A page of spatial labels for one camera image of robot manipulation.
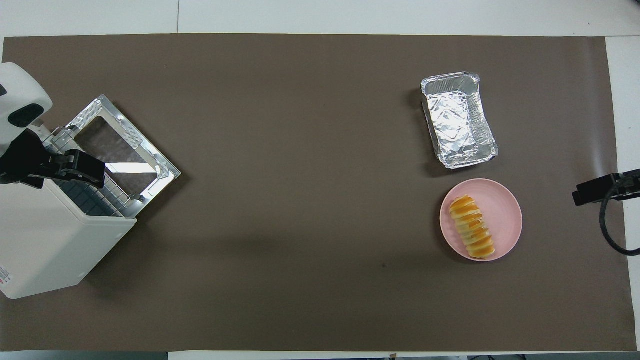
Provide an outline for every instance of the brown tabletop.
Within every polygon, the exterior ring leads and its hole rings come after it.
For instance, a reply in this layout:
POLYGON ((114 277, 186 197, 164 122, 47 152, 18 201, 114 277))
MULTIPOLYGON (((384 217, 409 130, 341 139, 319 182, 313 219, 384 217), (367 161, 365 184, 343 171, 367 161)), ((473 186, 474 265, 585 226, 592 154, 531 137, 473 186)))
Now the brown tabletop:
POLYGON ((80 285, 0 297, 0 350, 636 349, 627 259, 571 198, 617 170, 603 38, 6 38, 4 61, 49 128, 106 94, 183 175, 80 285), (500 154, 451 171, 419 83, 464 70, 500 154), (491 263, 438 225, 477 177, 524 217, 491 263))

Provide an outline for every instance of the white floor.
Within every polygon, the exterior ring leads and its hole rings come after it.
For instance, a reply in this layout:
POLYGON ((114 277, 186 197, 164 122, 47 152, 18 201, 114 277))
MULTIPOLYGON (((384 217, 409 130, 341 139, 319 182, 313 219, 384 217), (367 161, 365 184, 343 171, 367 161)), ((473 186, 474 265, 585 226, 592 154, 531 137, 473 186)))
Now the white floor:
MULTIPOLYGON (((634 0, 0 0, 4 37, 140 33, 324 33, 607 37, 619 171, 640 168, 640 4, 634 0)), ((640 200, 624 203, 640 247, 640 200)), ((629 258, 640 330, 640 257, 629 258)), ((180 352, 171 359, 388 357, 388 352, 180 352)), ((398 353, 399 357, 445 353, 398 353)))

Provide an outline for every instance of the pink plate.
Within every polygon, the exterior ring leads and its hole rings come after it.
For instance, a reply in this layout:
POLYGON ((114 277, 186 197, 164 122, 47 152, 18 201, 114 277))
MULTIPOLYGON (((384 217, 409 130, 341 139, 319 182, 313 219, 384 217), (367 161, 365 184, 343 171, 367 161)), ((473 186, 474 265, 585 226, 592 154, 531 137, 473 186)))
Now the pink plate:
POLYGON ((440 208, 442 234, 460 256, 474 261, 493 261, 505 256, 518 242, 522 232, 522 211, 513 194, 504 186, 489 179, 464 181, 449 191, 440 208), (449 214, 453 200, 469 195, 476 200, 484 221, 493 236, 495 252, 485 259, 469 256, 449 214))

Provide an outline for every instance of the wire rack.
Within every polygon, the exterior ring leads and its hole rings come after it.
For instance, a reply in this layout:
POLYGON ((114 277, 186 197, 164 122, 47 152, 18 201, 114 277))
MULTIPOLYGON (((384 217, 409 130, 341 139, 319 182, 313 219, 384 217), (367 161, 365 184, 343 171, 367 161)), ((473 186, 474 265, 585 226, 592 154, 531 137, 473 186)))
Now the wire rack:
MULTIPOLYGON (((82 150, 74 141, 74 130, 76 130, 75 127, 64 127, 55 130, 45 141, 48 150, 60 154, 71 149, 82 150)), ((104 175, 104 187, 102 189, 96 189, 80 181, 54 182, 80 210, 90 216, 123 217, 120 210, 135 201, 108 174, 104 175)))

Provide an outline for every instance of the golden brown bread roll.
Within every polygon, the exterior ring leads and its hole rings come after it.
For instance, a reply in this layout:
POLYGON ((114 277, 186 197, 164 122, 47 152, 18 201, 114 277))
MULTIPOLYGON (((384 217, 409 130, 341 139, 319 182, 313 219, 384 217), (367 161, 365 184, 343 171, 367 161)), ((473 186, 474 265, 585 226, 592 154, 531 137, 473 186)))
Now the golden brown bread roll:
POLYGON ((493 239, 485 226, 482 212, 472 197, 458 197, 453 200, 449 210, 471 257, 482 259, 495 252, 493 239))

